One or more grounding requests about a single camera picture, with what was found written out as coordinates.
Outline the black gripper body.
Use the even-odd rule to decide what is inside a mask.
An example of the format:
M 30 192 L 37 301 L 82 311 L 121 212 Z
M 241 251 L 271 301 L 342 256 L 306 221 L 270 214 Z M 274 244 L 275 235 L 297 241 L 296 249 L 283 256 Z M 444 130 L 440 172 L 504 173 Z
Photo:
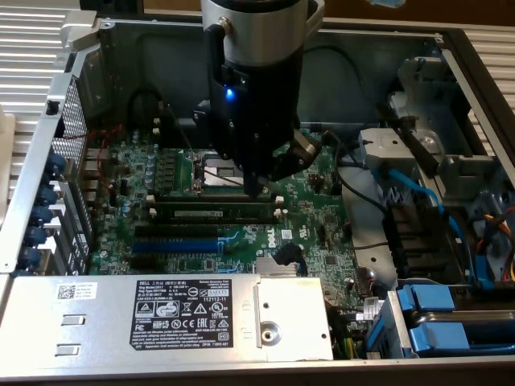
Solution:
M 208 53 L 208 99 L 197 105 L 196 126 L 219 155 L 245 171 L 269 174 L 273 152 L 293 138 L 303 52 L 276 64 L 242 66 Z

